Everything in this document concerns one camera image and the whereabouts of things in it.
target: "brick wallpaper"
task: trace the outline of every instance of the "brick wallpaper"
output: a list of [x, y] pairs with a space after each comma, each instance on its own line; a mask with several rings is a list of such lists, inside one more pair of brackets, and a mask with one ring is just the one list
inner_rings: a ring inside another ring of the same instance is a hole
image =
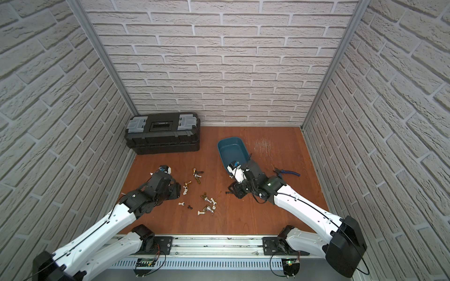
[[21, 281], [107, 212], [131, 114], [65, 1], [2, 1], [0, 66], [0, 280]]
[[450, 276], [449, 9], [372, 0], [305, 129], [330, 204], [364, 230], [374, 280]]
[[356, 1], [85, 0], [141, 114], [299, 126]]

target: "blue plastic tray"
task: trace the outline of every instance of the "blue plastic tray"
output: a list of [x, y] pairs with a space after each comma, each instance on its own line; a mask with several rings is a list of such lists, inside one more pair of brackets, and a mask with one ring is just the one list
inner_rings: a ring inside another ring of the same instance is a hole
[[238, 137], [225, 138], [218, 142], [220, 158], [224, 165], [225, 171], [228, 172], [227, 167], [233, 161], [238, 161], [239, 164], [245, 164], [248, 161], [248, 151], [244, 142]]

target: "black toolbox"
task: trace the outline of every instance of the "black toolbox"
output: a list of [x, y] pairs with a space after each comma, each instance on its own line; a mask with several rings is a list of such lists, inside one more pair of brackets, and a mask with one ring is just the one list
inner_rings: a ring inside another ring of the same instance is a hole
[[125, 130], [126, 145], [137, 154], [200, 149], [200, 119], [192, 112], [135, 116]]

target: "wooden floor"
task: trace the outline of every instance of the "wooden floor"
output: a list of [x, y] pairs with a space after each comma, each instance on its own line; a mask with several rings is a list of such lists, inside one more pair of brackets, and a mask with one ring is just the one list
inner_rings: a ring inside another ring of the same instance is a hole
[[[225, 194], [232, 179], [226, 173], [217, 150], [224, 138], [240, 137], [252, 159], [267, 176], [272, 176], [272, 165], [301, 174], [285, 175], [284, 180], [306, 199], [328, 210], [321, 192], [300, 128], [292, 127], [202, 127], [198, 152], [137, 155], [122, 188], [123, 193], [136, 189], [150, 178], [160, 165], [172, 168], [172, 176], [183, 185], [192, 180], [187, 195], [178, 200], [165, 201], [149, 214], [143, 215], [121, 233], [144, 224], [157, 234], [278, 234], [286, 225], [313, 232], [306, 224], [287, 211], [269, 202], [258, 204], [252, 196], [238, 199]], [[204, 171], [198, 184], [192, 168]], [[214, 214], [197, 215], [206, 202], [204, 192], [217, 201]]]

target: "gray latch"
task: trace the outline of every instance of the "gray latch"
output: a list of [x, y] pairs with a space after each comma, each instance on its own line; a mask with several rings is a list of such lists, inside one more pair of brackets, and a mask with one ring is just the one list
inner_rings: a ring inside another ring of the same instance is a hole
[[180, 114], [178, 130], [190, 130], [197, 125], [197, 118], [193, 114]]
[[144, 131], [145, 122], [147, 121], [148, 116], [136, 116], [128, 122], [129, 133], [142, 133]]

